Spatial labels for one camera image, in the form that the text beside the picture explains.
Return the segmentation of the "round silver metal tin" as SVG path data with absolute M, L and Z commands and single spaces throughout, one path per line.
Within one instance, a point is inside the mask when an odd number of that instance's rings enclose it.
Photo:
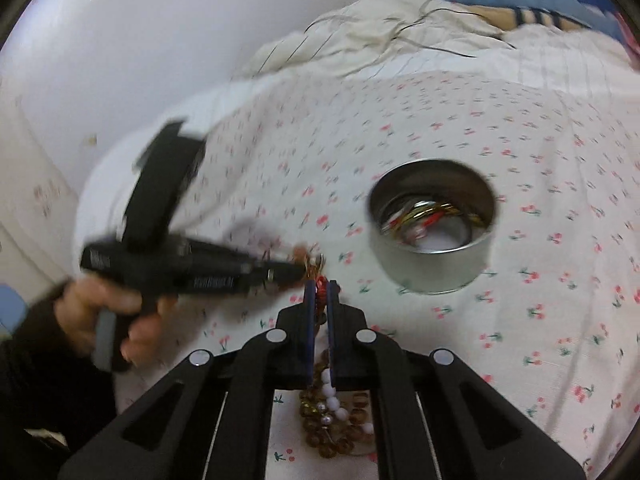
M 420 294 L 469 285 L 488 263 L 499 217 L 490 183 L 462 162 L 406 162 L 373 185 L 370 245 L 386 275 Z

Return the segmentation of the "striped white duvet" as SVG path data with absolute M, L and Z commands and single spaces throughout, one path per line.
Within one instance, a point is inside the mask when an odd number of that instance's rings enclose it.
M 237 72 L 394 78 L 431 72 L 489 79 L 573 96 L 638 98 L 639 59 L 593 29 L 492 26 L 446 0 L 359 0 L 263 44 Z

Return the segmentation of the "striped tan pillow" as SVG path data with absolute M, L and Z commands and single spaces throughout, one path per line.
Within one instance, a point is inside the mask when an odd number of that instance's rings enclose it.
M 590 29 L 589 25 L 554 11 L 536 8 L 505 8 L 504 6 L 502 8 L 500 6 L 465 6 L 464 8 L 502 30 L 513 30 L 524 25 L 542 25 L 562 30 L 562 32 Z

